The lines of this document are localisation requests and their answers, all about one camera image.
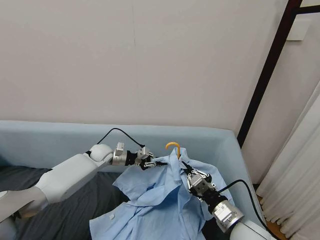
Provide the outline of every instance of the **white curtain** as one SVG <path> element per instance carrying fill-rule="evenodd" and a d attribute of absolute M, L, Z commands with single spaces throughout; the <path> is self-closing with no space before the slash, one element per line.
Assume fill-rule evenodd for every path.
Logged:
<path fill-rule="evenodd" d="M 291 240 L 320 240 L 320 84 L 257 195 L 267 221 Z"/>

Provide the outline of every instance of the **white wall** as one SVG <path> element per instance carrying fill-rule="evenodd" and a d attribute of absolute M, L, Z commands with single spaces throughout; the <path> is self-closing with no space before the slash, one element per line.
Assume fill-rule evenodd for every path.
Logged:
<path fill-rule="evenodd" d="M 0 1 L 0 119 L 238 131 L 283 0 Z"/>
<path fill-rule="evenodd" d="M 242 147 L 254 183 L 267 173 L 320 80 L 320 13 L 297 18 L 312 20 L 306 37 L 286 42 Z"/>

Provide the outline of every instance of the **yellow hanger hook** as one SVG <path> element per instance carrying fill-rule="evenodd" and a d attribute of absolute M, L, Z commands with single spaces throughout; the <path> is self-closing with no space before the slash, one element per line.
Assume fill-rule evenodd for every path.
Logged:
<path fill-rule="evenodd" d="M 178 148 L 178 153 L 176 154 L 176 156 L 178 157 L 178 159 L 180 158 L 180 144 L 175 142 L 175 141 L 172 141 L 172 142 L 169 142 L 165 145 L 165 149 L 168 149 L 169 146 L 171 145 L 174 145 Z"/>

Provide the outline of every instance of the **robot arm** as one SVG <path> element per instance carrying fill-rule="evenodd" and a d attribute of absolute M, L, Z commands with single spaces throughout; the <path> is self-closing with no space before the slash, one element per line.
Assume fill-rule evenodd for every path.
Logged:
<path fill-rule="evenodd" d="M 184 171 L 187 174 L 189 192 L 207 203 L 208 210 L 215 218 L 217 225 L 225 234 L 229 234 L 230 240 L 277 239 L 268 231 L 268 228 L 265 230 L 252 221 L 243 220 L 243 213 L 233 206 L 225 196 L 220 195 L 220 191 L 218 192 L 216 186 L 211 183 L 212 178 L 208 173 L 194 169 L 184 162 L 182 163 L 186 166 Z"/>
<path fill-rule="evenodd" d="M 34 186 L 21 191 L 0 192 L 0 225 L 11 215 L 28 218 L 49 204 L 69 198 L 106 165 L 135 164 L 143 170 L 166 165 L 153 162 L 154 157 L 145 146 L 136 153 L 131 153 L 124 151 L 124 144 L 121 142 L 115 150 L 105 144 L 94 145 L 86 153 L 72 156 L 44 173 Z"/>

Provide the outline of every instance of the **light blue couch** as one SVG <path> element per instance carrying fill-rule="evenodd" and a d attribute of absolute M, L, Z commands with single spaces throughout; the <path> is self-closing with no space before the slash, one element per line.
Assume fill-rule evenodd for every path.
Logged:
<path fill-rule="evenodd" d="M 207 127 L 0 121 L 0 165 L 52 168 L 75 154 L 88 151 L 108 130 L 115 127 L 123 129 L 138 142 L 146 145 L 156 156 L 168 155 L 171 149 L 165 150 L 165 145 L 168 142 L 178 142 L 181 147 L 187 149 L 191 159 L 216 166 L 226 184 L 237 179 L 245 180 L 261 213 L 241 150 L 234 133 L 230 130 Z M 118 142 L 123 142 L 127 150 L 138 149 L 134 142 L 116 130 L 103 141 L 111 148 L 116 147 Z M 122 172 L 124 167 L 107 166 L 103 170 Z M 237 183 L 230 192 L 235 205 L 245 217 L 261 226 L 245 186 Z"/>

